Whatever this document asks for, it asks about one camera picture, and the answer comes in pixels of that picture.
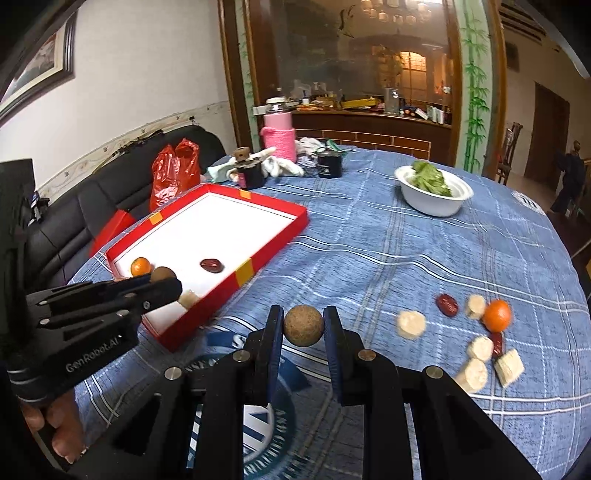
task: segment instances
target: black cup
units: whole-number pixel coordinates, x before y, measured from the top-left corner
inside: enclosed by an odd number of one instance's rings
[[[255,163],[237,167],[238,185],[242,190],[252,190],[261,188],[267,179],[262,173],[262,163]]]
[[[316,170],[324,179],[338,179],[343,176],[343,158],[339,152],[327,150],[317,155]]]

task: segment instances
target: person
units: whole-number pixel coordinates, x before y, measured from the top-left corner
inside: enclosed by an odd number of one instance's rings
[[[21,411],[31,432],[41,430],[45,422],[55,428],[51,445],[59,456],[68,463],[80,458],[84,449],[84,432],[73,390],[54,400],[47,408],[45,417],[41,410],[30,405],[21,404]]]
[[[566,213],[570,201],[575,201],[583,189],[585,164],[579,156],[580,150],[581,144],[575,140],[571,152],[558,158],[558,168],[564,172],[564,176],[562,177],[562,190],[550,207],[554,213]]]

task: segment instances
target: pink thermos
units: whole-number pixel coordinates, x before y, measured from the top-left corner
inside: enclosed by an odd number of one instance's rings
[[[267,100],[268,109],[264,115],[265,126],[261,137],[265,148],[276,147],[275,156],[296,161],[296,131],[291,126],[291,112],[285,106],[285,97]]]

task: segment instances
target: black leather sofa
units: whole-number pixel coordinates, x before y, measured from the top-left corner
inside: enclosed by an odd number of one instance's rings
[[[27,229],[25,288],[38,291],[67,284],[88,260],[94,239],[117,210],[136,220],[148,214],[151,166],[167,145],[187,138],[199,145],[202,173],[226,153],[219,138],[197,125],[159,133],[107,163],[52,203]]]

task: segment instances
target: table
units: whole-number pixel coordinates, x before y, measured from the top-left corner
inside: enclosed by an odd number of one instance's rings
[[[304,205],[307,229],[184,348],[169,353],[140,327],[137,348],[78,385],[87,441],[166,367],[203,368],[240,348],[274,303],[285,311],[336,305],[343,327],[359,332],[366,348],[403,367],[435,364],[455,375],[467,344],[485,330],[463,314],[443,316],[434,298],[448,293],[463,304],[478,293],[511,304],[505,348],[517,348],[525,373],[503,390],[488,364],[488,384],[472,397],[544,479],[560,479],[591,437],[591,322],[568,253],[534,202],[462,171],[454,173],[475,195],[458,214],[417,212],[394,180],[394,170],[412,160],[357,149],[342,179],[269,179],[258,192]],[[73,281],[109,278],[99,252]],[[401,310],[425,314],[422,337],[397,335]],[[361,477],[362,410],[332,399],[323,341],[305,349],[285,341],[282,358],[272,407],[245,410],[245,478]],[[418,469],[416,450],[413,457]]]

